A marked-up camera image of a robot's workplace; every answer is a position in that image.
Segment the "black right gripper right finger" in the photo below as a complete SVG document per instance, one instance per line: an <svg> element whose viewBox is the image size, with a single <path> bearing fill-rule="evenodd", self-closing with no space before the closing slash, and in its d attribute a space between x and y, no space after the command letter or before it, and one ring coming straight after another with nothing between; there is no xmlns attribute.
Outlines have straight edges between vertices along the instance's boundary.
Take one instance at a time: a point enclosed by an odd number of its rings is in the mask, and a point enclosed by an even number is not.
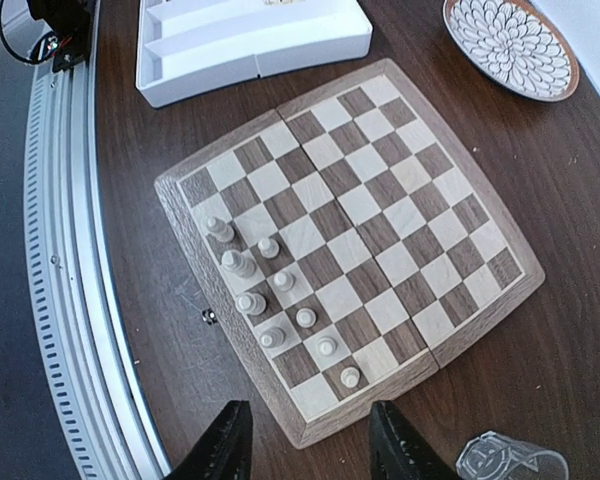
<svg viewBox="0 0 600 480"><path fill-rule="evenodd" d="M372 479L459 479L392 401L376 401L369 415Z"/></svg>

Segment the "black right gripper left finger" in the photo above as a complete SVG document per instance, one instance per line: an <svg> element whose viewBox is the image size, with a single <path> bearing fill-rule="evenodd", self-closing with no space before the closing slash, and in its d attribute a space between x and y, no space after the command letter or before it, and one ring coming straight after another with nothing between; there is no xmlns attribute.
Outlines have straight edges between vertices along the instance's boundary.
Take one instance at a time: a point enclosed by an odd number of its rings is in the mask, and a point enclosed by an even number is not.
<svg viewBox="0 0 600 480"><path fill-rule="evenodd" d="M248 401L229 401L165 480L251 478L253 418Z"/></svg>

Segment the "white chess bishop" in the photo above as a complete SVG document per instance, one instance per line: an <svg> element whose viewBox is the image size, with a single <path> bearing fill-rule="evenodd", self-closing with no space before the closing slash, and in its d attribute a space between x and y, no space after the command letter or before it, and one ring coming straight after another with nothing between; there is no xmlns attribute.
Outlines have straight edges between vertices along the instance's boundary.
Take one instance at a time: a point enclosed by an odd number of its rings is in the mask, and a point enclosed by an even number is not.
<svg viewBox="0 0 600 480"><path fill-rule="evenodd" d="M281 347L286 340L286 334L280 327L271 327L263 330L258 341L263 349L276 349Z"/></svg>
<svg viewBox="0 0 600 480"><path fill-rule="evenodd" d="M219 217L209 216L205 220L205 227L208 233L220 243L229 243L235 237L233 227Z"/></svg>

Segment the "white chess pawn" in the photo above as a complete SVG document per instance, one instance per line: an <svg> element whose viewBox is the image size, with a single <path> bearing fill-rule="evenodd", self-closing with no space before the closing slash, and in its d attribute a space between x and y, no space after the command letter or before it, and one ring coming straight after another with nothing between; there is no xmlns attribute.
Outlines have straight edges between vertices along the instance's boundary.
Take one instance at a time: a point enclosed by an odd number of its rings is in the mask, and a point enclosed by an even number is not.
<svg viewBox="0 0 600 480"><path fill-rule="evenodd" d="M266 259L273 259L280 253L279 243L270 237L261 239L257 246L261 256Z"/></svg>
<svg viewBox="0 0 600 480"><path fill-rule="evenodd" d="M316 350L321 357L331 357L338 349L338 343L333 337L323 336L316 344Z"/></svg>
<svg viewBox="0 0 600 480"><path fill-rule="evenodd" d="M361 372L357 367L349 366L340 373L340 382L347 389L355 389L361 380Z"/></svg>
<svg viewBox="0 0 600 480"><path fill-rule="evenodd" d="M273 285L277 291L288 292L295 285L295 276L287 271L277 272L273 276Z"/></svg>
<svg viewBox="0 0 600 480"><path fill-rule="evenodd" d="M297 311L295 320L299 327L310 329L317 322L317 314L311 308L301 308Z"/></svg>

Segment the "white chess king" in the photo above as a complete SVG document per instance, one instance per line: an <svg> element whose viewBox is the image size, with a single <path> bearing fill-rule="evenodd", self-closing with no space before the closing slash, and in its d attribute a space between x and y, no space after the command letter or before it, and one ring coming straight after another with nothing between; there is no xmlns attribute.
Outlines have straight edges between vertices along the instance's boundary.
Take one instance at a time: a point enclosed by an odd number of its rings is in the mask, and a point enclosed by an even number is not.
<svg viewBox="0 0 600 480"><path fill-rule="evenodd" d="M221 267L230 284L253 284L257 280L254 260L238 250L227 250L221 256Z"/></svg>

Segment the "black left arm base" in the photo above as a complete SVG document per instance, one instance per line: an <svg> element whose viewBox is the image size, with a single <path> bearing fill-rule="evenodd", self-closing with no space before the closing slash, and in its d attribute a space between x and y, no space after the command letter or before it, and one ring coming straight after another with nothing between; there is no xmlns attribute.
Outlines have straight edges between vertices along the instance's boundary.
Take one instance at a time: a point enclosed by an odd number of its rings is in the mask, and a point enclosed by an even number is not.
<svg viewBox="0 0 600 480"><path fill-rule="evenodd" d="M28 57L9 44L3 25L4 1L0 1L0 41L7 53L20 63L38 66L52 61L52 72L72 69L88 62L92 50L95 1L28 1L33 20L42 20L50 32L41 37Z"/></svg>

